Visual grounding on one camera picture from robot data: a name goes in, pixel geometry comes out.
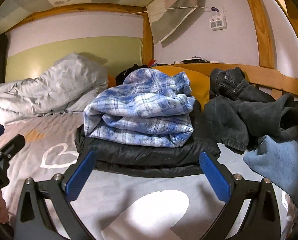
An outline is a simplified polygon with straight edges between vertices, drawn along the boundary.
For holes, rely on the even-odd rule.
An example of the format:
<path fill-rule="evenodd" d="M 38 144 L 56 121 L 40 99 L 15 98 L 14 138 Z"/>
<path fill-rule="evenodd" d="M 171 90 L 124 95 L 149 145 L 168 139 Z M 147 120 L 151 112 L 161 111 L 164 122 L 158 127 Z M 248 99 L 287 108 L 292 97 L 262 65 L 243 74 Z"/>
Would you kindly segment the black jacket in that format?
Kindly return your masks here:
<path fill-rule="evenodd" d="M 75 146 L 79 154 L 94 151 L 94 169 L 143 178 L 175 178 L 202 174 L 199 165 L 201 152 L 220 157 L 220 149 L 207 125 L 201 104 L 196 101 L 189 114 L 193 135 L 184 146 L 161 148 L 123 145 L 102 139 L 87 138 L 84 126 L 76 130 Z"/>

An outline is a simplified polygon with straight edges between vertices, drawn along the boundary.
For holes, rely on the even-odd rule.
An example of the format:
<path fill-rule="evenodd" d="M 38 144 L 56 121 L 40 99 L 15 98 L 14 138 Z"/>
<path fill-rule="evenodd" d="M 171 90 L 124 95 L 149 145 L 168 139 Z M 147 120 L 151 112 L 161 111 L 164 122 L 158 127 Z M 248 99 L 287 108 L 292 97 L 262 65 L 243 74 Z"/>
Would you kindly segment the blue white plaid shirt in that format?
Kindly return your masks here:
<path fill-rule="evenodd" d="M 126 145 L 181 147 L 194 128 L 195 97 L 185 72 L 141 68 L 101 92 L 84 110 L 84 134 Z"/>

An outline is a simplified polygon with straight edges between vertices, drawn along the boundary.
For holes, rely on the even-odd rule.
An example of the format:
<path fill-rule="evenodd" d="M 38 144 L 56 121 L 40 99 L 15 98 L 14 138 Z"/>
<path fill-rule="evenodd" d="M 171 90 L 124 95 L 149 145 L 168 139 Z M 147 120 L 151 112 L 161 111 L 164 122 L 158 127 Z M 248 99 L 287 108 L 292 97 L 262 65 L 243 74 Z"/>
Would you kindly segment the black jeans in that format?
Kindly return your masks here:
<path fill-rule="evenodd" d="M 298 101 L 289 93 L 274 99 L 239 67 L 212 70 L 205 113 L 216 141 L 236 153 L 257 148 L 265 135 L 276 142 L 298 139 Z"/>

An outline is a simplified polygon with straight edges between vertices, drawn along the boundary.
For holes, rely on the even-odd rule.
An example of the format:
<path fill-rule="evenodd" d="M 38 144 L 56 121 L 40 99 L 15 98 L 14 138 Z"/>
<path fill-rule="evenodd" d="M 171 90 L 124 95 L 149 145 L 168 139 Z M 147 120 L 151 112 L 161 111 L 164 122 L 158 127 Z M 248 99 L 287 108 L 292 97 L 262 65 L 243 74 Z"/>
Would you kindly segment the grey rumpled duvet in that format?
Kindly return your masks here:
<path fill-rule="evenodd" d="M 105 66 L 71 53 L 37 78 L 0 83 L 0 125 L 82 112 L 107 87 Z"/>

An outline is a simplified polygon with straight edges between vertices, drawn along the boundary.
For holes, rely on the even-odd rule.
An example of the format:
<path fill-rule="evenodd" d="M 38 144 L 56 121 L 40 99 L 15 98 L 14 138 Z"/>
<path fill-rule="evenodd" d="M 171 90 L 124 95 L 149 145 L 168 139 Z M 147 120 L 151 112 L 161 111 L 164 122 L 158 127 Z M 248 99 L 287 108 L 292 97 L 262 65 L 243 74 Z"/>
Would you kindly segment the light blue garment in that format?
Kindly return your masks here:
<path fill-rule="evenodd" d="M 258 143 L 243 160 L 254 172 L 289 194 L 298 210 L 298 139 L 276 142 L 266 135 Z"/>

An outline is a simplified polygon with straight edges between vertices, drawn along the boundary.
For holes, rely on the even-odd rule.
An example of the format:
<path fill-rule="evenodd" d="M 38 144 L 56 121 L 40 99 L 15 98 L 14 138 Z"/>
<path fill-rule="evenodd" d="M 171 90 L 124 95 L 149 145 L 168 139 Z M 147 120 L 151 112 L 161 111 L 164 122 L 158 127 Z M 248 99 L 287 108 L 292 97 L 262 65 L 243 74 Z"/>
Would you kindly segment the grey printed bed sheet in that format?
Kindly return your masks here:
<path fill-rule="evenodd" d="M 82 113 L 13 122 L 0 137 L 0 149 L 15 135 L 24 148 L 12 158 L 3 198 L 15 218 L 24 180 L 48 180 L 76 162 L 76 131 Z M 94 170 L 73 208 L 97 239 L 199 239 L 220 213 L 219 201 L 203 174 L 141 178 Z"/>

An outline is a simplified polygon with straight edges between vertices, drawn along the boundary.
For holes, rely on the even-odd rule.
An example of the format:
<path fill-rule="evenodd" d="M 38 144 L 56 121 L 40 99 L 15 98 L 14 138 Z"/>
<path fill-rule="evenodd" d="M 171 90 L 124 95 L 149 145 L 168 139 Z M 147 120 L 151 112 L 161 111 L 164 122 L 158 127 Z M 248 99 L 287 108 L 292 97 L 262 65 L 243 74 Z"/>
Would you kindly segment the orange yellow cushion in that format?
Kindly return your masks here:
<path fill-rule="evenodd" d="M 204 108 L 204 105 L 210 100 L 210 78 L 207 75 L 177 66 L 156 66 L 153 68 L 168 76 L 174 76 L 178 73 L 185 72 L 191 83 L 191 95 L 199 101 L 201 107 Z M 130 74 L 132 70 L 136 70 L 136 68 L 132 67 L 124 70 L 117 77 L 108 76 L 108 88 L 117 86 L 116 81 L 118 81 L 118 83 L 123 83 L 124 78 Z"/>

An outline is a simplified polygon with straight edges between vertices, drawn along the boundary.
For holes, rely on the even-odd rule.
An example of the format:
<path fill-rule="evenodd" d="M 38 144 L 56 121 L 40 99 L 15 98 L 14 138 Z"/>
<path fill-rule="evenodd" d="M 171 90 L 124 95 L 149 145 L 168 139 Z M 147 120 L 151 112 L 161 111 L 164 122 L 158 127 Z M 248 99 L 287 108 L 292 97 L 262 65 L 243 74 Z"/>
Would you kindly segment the hanging patchwork curtain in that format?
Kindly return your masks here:
<path fill-rule="evenodd" d="M 166 40 L 196 9 L 198 0 L 153 0 L 146 6 L 153 44 Z"/>

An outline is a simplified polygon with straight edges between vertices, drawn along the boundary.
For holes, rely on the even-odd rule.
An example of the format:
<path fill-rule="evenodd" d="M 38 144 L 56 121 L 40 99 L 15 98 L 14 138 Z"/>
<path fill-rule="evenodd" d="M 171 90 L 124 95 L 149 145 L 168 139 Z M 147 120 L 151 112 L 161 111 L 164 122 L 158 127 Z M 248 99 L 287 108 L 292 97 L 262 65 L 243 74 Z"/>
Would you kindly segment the white wall socket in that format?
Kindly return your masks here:
<path fill-rule="evenodd" d="M 212 7 L 211 14 L 212 16 L 209 20 L 209 23 L 210 23 L 210 28 L 213 31 L 224 30 L 227 28 L 225 11 L 223 8 L 218 9 L 216 7 Z"/>

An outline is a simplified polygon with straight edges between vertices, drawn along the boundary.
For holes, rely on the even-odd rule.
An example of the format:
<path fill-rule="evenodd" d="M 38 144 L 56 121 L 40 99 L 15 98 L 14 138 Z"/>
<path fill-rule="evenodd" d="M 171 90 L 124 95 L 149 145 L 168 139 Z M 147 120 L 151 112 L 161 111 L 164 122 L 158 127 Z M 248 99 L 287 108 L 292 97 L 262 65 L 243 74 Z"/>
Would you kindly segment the wooden bed frame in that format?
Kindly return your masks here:
<path fill-rule="evenodd" d="M 249 80 L 253 84 L 263 87 L 270 87 L 274 92 L 274 96 L 279 98 L 283 93 L 292 93 L 298 96 L 298 79 L 294 77 L 283 76 L 279 71 L 274 69 L 274 52 L 273 38 L 270 32 L 269 16 L 261 0 L 247 0 L 252 19 L 255 27 L 259 66 L 241 65 L 249 76 Z M 287 7 L 291 9 L 291 14 L 287 16 L 291 23 L 292 29 L 298 38 L 298 1 L 285 0 Z M 48 10 L 36 9 L 29 15 L 22 17 L 16 24 L 10 26 L 7 31 L 12 31 L 22 25 L 41 20 L 47 17 L 68 14 L 73 12 L 84 11 L 104 11 L 119 12 L 126 15 L 140 15 L 144 18 L 143 22 L 143 38 L 142 38 L 142 59 L 145 63 L 149 63 L 154 57 L 154 47 L 157 42 L 154 40 L 152 33 L 152 23 L 159 14 L 166 14 L 170 9 L 154 7 L 152 3 L 144 7 L 133 6 L 130 4 L 116 3 L 73 3 L 64 4 Z"/>

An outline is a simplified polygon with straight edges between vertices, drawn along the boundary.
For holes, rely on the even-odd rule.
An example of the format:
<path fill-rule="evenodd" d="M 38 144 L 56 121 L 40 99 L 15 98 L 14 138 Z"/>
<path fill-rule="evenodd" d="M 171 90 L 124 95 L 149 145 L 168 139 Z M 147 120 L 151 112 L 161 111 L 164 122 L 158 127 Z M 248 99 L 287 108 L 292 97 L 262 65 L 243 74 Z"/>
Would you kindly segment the dark clothing by duvet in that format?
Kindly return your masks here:
<path fill-rule="evenodd" d="M 147 65 L 142 65 L 139 66 L 138 64 L 134 64 L 132 67 L 120 72 L 116 78 L 115 78 L 115 83 L 116 85 L 122 85 L 124 83 L 124 80 L 127 78 L 127 76 L 129 74 L 131 74 L 132 72 L 138 70 L 138 69 L 142 69 L 142 68 L 149 68 Z"/>

